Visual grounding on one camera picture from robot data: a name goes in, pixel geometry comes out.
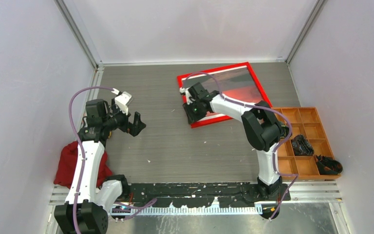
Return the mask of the red picture frame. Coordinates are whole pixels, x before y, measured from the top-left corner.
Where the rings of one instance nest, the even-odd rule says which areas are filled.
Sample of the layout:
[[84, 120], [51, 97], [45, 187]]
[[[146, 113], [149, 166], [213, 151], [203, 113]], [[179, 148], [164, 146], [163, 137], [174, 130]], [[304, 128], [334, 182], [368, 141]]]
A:
[[221, 90], [223, 94], [243, 102], [270, 102], [261, 82], [249, 62], [212, 68], [199, 73], [188, 73], [177, 77], [179, 88], [189, 88], [200, 82], [209, 92]]

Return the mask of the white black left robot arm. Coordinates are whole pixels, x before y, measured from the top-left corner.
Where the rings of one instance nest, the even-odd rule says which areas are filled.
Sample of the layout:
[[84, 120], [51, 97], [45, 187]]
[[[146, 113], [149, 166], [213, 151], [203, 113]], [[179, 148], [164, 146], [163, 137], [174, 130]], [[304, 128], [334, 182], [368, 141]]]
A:
[[109, 175], [98, 185], [101, 159], [110, 133], [116, 129], [137, 136], [146, 124], [139, 112], [131, 114], [118, 99], [111, 106], [103, 99], [86, 103], [86, 125], [78, 135], [77, 163], [64, 204], [55, 207], [54, 217], [64, 234], [104, 234], [115, 201], [129, 198], [130, 186], [124, 175]]

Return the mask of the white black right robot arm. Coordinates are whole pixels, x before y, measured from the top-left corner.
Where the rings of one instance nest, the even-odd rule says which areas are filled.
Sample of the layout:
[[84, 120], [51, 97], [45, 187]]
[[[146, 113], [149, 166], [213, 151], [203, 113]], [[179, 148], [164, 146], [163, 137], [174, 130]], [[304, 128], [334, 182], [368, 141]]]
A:
[[259, 174], [256, 189], [261, 198], [284, 198], [282, 176], [277, 169], [277, 149], [282, 138], [288, 139], [290, 129], [280, 122], [266, 101], [256, 104], [231, 98], [219, 91], [209, 92], [199, 82], [180, 88], [186, 102], [183, 109], [188, 123], [202, 120], [208, 113], [218, 113], [239, 121], [249, 144], [256, 150]]

